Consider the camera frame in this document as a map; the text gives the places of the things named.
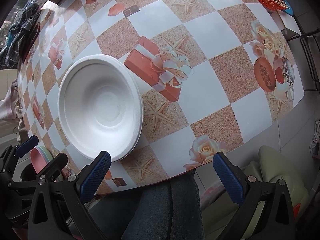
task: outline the checkered tablecloth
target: checkered tablecloth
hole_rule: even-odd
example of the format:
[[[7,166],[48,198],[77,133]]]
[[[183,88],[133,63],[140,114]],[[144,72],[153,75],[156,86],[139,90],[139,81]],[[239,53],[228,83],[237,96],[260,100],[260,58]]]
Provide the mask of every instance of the checkered tablecloth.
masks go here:
[[[68,155],[67,173],[91,162],[69,143],[58,119],[68,68],[87,55],[111,55],[132,71],[142,94],[139,142],[112,163],[99,194],[211,162],[216,152],[228,153],[271,126],[304,95],[288,44],[257,0],[63,0],[47,2],[38,21],[39,37],[18,75],[23,119],[52,155]],[[291,86],[276,70],[281,58],[290,62]],[[258,80],[262,73],[272,78]]]

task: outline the person's leg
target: person's leg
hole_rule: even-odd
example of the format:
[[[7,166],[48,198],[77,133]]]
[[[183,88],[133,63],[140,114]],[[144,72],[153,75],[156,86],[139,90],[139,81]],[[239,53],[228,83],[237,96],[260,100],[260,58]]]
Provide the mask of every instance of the person's leg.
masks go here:
[[[142,189],[132,189],[113,193],[102,198],[90,210],[94,222],[110,240],[120,240],[130,220],[135,214]],[[79,236],[75,225],[70,226],[73,235]]]
[[[194,172],[146,187],[122,240],[203,240]]]

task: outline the metal screw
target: metal screw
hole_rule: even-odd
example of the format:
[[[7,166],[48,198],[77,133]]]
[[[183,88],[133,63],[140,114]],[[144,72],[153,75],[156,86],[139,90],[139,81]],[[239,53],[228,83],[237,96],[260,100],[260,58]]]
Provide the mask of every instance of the metal screw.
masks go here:
[[[256,177],[255,176],[249,176],[248,177],[248,181],[250,181],[250,182],[255,182],[257,179],[256,179]]]
[[[45,183],[45,179],[40,179],[38,183],[39,183],[39,185],[44,184]]]
[[[280,184],[281,186],[284,186],[284,185],[285,185],[284,179],[280,179],[280,180],[279,180],[279,184]]]
[[[70,175],[70,176],[68,177],[68,181],[74,181],[76,178],[77,178],[76,175]]]

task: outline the stacked plates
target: stacked plates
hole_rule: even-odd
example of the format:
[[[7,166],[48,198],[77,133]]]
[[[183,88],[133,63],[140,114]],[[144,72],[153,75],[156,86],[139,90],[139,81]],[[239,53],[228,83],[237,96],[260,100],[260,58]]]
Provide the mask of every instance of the stacked plates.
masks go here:
[[[92,55],[75,62],[64,76],[58,115],[64,134],[82,155],[93,160],[107,151],[114,162],[139,139],[143,104],[126,66],[111,56]]]
[[[53,157],[46,147],[36,146],[30,152],[30,159],[33,168],[38,174],[53,159]],[[62,175],[60,174],[56,180],[63,181]]]

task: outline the beige chair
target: beige chair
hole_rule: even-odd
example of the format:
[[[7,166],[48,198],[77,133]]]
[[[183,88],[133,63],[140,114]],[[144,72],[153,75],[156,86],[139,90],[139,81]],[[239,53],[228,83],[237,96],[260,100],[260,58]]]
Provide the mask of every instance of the beige chair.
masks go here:
[[[259,149],[259,161],[251,161],[244,170],[246,176],[255,176],[259,181],[276,182],[284,179],[287,183],[292,206],[300,203],[299,213],[304,210],[308,201],[308,191],[303,185],[301,176],[295,166],[277,150],[269,146]],[[264,206],[264,201],[257,206],[251,222],[243,235],[248,238],[252,235]],[[238,205],[234,204],[227,192],[202,212],[204,233],[206,240],[215,240],[229,223]]]

